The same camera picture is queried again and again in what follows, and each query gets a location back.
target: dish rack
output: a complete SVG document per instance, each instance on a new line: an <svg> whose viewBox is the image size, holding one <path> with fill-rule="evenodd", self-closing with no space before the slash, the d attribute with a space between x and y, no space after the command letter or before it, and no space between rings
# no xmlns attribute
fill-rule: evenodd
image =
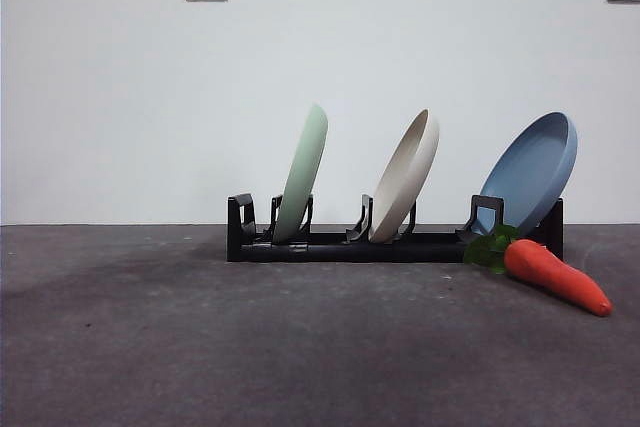
<svg viewBox="0 0 640 427"><path fill-rule="evenodd" d="M479 234L471 230L478 209L494 211L494 225L504 219L504 200L498 197L471 197L471 215L461 229L451 232L415 232L416 204L409 223L386 244L369 242L374 199L362 196L361 215L352 229L342 232L313 232L313 195L309 196L305 222L285 243L274 243L273 232L282 195L271 200L271 223L257 232L251 194L229 197L227 261L229 262L462 262L466 246ZM526 236L563 257L563 206L558 199L540 224Z"/></svg>

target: toy carrot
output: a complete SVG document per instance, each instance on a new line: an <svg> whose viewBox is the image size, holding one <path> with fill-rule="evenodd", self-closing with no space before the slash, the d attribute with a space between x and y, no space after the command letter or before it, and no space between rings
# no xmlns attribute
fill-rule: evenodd
<svg viewBox="0 0 640 427"><path fill-rule="evenodd" d="M492 235L478 237L468 245L464 262L488 266L495 273L506 270L595 315L606 317L611 313L611 302L591 277L565 264L543 245L517 237L514 227L496 226Z"/></svg>

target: gray floor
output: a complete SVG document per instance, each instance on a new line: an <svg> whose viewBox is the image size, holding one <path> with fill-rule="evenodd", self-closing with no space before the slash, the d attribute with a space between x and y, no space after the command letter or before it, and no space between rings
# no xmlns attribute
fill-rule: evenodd
<svg viewBox="0 0 640 427"><path fill-rule="evenodd" d="M222 226L2 229L6 426L640 425L640 226L601 319L459 264L229 264Z"/></svg>

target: green plate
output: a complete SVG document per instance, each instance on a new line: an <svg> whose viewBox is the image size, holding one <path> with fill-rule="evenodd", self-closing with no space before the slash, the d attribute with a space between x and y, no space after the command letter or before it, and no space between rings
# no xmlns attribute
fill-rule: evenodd
<svg viewBox="0 0 640 427"><path fill-rule="evenodd" d="M282 204L273 233L275 243L285 242L300 229L307 200L320 166L328 127L329 122L324 110L314 105L304 124L282 194Z"/></svg>

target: orange carrot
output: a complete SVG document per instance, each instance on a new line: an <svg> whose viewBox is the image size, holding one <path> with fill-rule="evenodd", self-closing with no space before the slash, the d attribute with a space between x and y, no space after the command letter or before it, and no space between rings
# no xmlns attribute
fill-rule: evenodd
<svg viewBox="0 0 640 427"><path fill-rule="evenodd" d="M606 317L611 313L611 302L591 277L532 240L509 244L504 266L514 277L544 287L595 315Z"/></svg>

